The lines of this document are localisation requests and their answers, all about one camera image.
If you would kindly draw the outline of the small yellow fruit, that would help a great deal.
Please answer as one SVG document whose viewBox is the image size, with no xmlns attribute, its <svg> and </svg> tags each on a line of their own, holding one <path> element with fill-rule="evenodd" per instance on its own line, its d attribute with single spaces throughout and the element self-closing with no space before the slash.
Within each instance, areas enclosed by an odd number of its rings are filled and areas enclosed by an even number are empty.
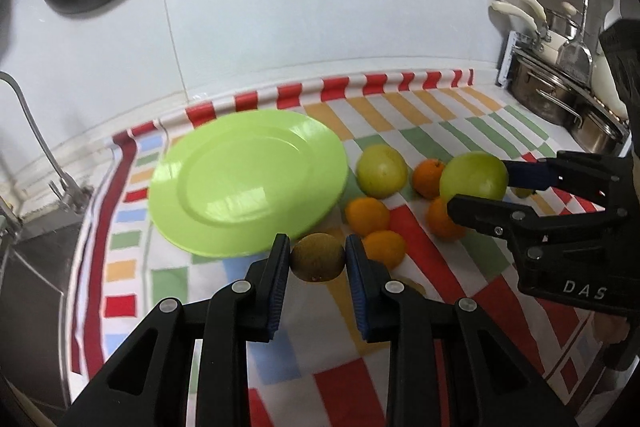
<svg viewBox="0 0 640 427">
<path fill-rule="evenodd" d="M 523 188 L 523 187 L 513 187 L 512 192 L 516 197 L 520 199 L 526 199 L 527 197 L 530 197 L 535 193 L 535 191 L 532 188 Z"/>
</svg>

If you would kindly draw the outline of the green apple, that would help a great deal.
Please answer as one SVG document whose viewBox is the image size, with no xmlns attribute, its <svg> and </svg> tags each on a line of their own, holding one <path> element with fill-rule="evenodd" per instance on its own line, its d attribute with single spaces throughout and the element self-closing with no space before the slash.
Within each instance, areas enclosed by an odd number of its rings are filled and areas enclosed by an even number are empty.
<svg viewBox="0 0 640 427">
<path fill-rule="evenodd" d="M 439 179 L 439 196 L 444 202 L 456 195 L 501 200 L 508 181 L 506 166 L 499 158 L 474 150 L 448 162 Z"/>
</svg>

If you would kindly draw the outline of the small mandarin orange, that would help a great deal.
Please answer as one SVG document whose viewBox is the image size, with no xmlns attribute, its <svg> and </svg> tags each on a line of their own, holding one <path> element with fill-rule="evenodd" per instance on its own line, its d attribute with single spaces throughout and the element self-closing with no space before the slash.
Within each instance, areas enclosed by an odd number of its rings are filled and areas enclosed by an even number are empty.
<svg viewBox="0 0 640 427">
<path fill-rule="evenodd" d="M 457 225 L 447 213 L 446 202 L 441 197 L 431 201 L 425 213 L 427 228 L 443 242 L 455 242 L 465 236 L 466 228 Z"/>
</svg>

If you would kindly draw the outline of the orange with stem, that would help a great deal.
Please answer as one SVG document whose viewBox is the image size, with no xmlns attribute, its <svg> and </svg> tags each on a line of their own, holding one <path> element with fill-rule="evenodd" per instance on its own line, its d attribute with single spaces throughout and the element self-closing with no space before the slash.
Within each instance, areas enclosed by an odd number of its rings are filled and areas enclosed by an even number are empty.
<svg viewBox="0 0 640 427">
<path fill-rule="evenodd" d="M 412 187 L 425 199 L 434 199 L 439 195 L 439 181 L 446 164 L 439 159 L 425 159 L 412 173 Z"/>
</svg>

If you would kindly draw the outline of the yellow-green pear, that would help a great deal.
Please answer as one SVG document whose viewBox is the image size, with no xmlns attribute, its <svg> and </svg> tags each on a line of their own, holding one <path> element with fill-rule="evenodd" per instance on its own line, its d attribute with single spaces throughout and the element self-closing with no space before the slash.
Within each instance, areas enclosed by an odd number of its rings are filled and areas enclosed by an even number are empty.
<svg viewBox="0 0 640 427">
<path fill-rule="evenodd" d="M 408 167 L 393 147 L 374 144 L 362 151 L 356 165 L 356 180 L 364 194 L 386 199 L 407 184 Z"/>
</svg>

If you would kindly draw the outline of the large orange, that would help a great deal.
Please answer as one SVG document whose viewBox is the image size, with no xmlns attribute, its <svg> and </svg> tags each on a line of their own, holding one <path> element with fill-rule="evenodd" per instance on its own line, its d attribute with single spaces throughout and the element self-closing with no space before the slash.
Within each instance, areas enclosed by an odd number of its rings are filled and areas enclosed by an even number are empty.
<svg viewBox="0 0 640 427">
<path fill-rule="evenodd" d="M 361 237 L 385 231 L 390 224 L 390 210 L 380 200 L 372 197 L 351 200 L 344 213 L 349 228 Z"/>
</svg>

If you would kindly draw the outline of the brown kiwi fruit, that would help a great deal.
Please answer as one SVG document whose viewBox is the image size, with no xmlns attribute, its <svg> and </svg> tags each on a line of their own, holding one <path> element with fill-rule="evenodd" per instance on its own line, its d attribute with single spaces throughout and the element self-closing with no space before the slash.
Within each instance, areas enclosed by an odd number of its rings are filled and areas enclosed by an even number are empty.
<svg viewBox="0 0 640 427">
<path fill-rule="evenodd" d="M 324 283 L 338 277 L 345 266 L 344 248 L 334 236 L 314 233 L 292 249 L 291 270 L 302 281 Z"/>
</svg>

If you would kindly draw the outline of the steel cooking pot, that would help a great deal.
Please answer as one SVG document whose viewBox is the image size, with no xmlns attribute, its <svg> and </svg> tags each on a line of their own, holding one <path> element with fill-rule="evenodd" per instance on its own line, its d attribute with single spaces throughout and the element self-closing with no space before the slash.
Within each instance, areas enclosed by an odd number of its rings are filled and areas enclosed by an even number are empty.
<svg viewBox="0 0 640 427">
<path fill-rule="evenodd" d="M 570 127 L 582 123 L 576 110 L 577 92 L 528 55 L 520 51 L 512 55 L 508 80 L 508 90 L 516 101 L 550 124 Z"/>
</svg>

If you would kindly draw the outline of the white ceramic jug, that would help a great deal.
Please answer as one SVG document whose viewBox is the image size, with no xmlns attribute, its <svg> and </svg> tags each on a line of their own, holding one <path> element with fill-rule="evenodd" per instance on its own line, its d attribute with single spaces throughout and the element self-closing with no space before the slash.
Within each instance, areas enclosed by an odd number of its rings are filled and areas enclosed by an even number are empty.
<svg viewBox="0 0 640 427">
<path fill-rule="evenodd" d="M 628 119 L 627 107 L 618 95 L 610 66 L 603 54 L 597 54 L 593 60 L 591 90 L 593 95 L 617 118 L 622 121 Z"/>
</svg>

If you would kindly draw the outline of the metal spatula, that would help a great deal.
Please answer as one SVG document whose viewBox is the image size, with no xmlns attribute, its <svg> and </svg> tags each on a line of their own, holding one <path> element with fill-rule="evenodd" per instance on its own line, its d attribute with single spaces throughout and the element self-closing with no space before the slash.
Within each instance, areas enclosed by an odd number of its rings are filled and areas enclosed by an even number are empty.
<svg viewBox="0 0 640 427">
<path fill-rule="evenodd" d="M 582 0 L 582 18 L 576 35 L 559 48 L 556 66 L 577 82 L 587 84 L 592 72 L 592 53 L 585 43 L 590 0 Z"/>
</svg>

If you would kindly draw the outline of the colourful checkered tablecloth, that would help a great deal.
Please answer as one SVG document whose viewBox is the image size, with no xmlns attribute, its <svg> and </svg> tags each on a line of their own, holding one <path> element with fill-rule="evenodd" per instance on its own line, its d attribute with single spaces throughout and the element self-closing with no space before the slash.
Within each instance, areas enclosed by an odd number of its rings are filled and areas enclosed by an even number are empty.
<svg viewBox="0 0 640 427">
<path fill-rule="evenodd" d="M 561 128 L 527 112 L 469 69 L 391 72 L 290 83 L 203 102 L 122 130 L 107 141 L 113 164 L 94 195 L 78 242 L 75 300 L 68 306 L 70 393 L 78 395 L 160 300 L 203 300 L 239 280 L 248 258 L 212 260 L 169 244 L 150 220 L 148 190 L 163 156 L 187 133 L 222 115 L 275 107 L 332 129 L 350 162 L 385 143 L 410 167 L 469 150 L 532 161 L 570 150 Z M 474 297 L 561 400 L 580 409 L 601 372 L 590 312 L 527 297 L 516 288 L 506 244 L 474 232 L 444 243 L 426 227 L 426 202 L 411 188 L 386 205 L 406 242 L 397 276 L 427 297 Z M 381 426 L 388 348 L 358 332 L 345 277 L 306 284 L 291 277 L 280 329 L 248 348 L 250 415 L 257 426 Z"/>
</svg>

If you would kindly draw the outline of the chrome sink faucet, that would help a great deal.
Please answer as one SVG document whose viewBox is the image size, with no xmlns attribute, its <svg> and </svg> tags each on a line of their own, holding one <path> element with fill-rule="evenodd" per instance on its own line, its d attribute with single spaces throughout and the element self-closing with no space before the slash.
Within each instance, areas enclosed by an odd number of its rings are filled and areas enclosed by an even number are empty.
<svg viewBox="0 0 640 427">
<path fill-rule="evenodd" d="M 80 186 L 76 180 L 69 173 L 64 171 L 58 163 L 46 140 L 43 138 L 38 124 L 36 123 L 34 116 L 32 116 L 32 112 L 30 111 L 25 95 L 17 81 L 7 72 L 0 72 L 0 78 L 14 92 L 18 103 L 21 105 L 27 124 L 29 125 L 30 130 L 32 130 L 32 134 L 35 135 L 35 139 L 38 142 L 42 153 L 46 156 L 47 161 L 49 161 L 54 172 L 58 175 L 58 183 L 55 183 L 54 181 L 49 182 L 50 190 L 56 196 L 63 209 L 76 213 L 76 215 L 84 213 L 90 202 L 92 188 Z"/>
</svg>

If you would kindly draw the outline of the green plastic plate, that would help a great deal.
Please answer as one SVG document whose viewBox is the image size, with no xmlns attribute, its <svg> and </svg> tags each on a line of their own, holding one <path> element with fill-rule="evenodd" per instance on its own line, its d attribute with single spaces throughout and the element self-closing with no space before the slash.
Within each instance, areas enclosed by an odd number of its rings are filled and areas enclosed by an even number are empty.
<svg viewBox="0 0 640 427">
<path fill-rule="evenodd" d="M 164 239 L 212 259 L 302 236 L 341 198 L 349 165 L 335 132 L 307 115 L 254 109 L 186 134 L 155 168 L 149 213 Z"/>
</svg>

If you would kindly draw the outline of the cream handled pan lower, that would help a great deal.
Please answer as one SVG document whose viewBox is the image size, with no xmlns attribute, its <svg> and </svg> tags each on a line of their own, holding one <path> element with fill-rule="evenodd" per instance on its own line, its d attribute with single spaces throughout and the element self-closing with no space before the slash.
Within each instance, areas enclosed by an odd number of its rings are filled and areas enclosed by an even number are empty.
<svg viewBox="0 0 640 427">
<path fill-rule="evenodd" d="M 520 20 L 524 25 L 521 38 L 524 48 L 539 60 L 551 66 L 556 64 L 566 38 L 552 31 L 545 17 L 533 17 L 514 4 L 499 0 L 491 2 L 490 7 L 497 13 Z"/>
</svg>

